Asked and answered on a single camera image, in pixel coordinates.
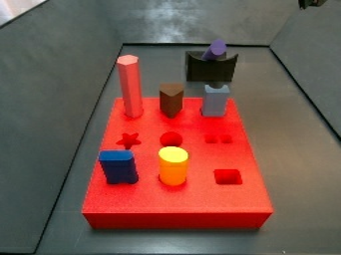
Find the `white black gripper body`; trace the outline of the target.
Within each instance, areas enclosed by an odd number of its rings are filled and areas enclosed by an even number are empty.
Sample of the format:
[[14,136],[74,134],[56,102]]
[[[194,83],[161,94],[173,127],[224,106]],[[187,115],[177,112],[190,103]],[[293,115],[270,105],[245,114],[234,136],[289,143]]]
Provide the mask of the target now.
[[298,7],[306,9],[309,6],[320,7],[328,0],[298,0]]

